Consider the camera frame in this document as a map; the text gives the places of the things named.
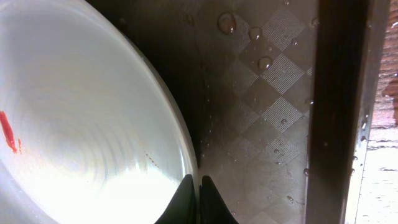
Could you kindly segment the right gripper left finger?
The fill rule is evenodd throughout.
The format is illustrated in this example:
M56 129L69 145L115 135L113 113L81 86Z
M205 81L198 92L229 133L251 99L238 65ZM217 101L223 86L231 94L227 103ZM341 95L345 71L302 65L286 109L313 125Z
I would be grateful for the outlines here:
M187 174L155 224L196 224L196 215L197 203L193 177Z

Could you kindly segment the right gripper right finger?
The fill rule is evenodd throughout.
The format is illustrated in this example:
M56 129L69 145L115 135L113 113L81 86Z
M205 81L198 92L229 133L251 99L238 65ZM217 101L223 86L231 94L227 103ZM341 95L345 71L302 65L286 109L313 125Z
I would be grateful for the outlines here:
M204 175L200 186L201 224L238 224L211 177Z

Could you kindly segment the white plate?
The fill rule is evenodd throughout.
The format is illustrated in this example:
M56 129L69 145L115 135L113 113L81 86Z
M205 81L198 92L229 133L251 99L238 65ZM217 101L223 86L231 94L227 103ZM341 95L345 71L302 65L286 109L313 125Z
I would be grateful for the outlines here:
M2 223L155 223L193 146L155 68L85 1L1 2Z

